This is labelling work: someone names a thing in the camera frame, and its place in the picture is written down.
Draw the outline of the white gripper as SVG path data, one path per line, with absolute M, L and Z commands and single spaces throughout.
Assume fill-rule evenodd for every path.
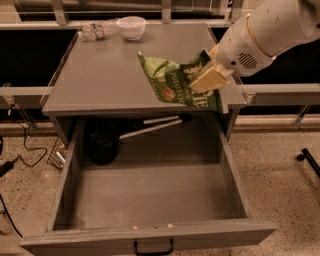
M 219 64 L 213 64 L 200 72 L 189 84 L 196 93 L 219 89 L 229 83 L 230 70 L 241 77 L 256 74 L 270 66 L 274 56 L 265 53 L 252 32 L 249 15 L 241 18 L 224 33 L 218 45 L 208 53 L 216 57 Z

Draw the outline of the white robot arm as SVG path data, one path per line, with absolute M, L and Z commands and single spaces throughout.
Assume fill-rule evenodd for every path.
M 319 39 L 319 12 L 320 0 L 265 0 L 227 29 L 189 88 L 219 89 L 233 74 L 252 76 L 289 49 Z

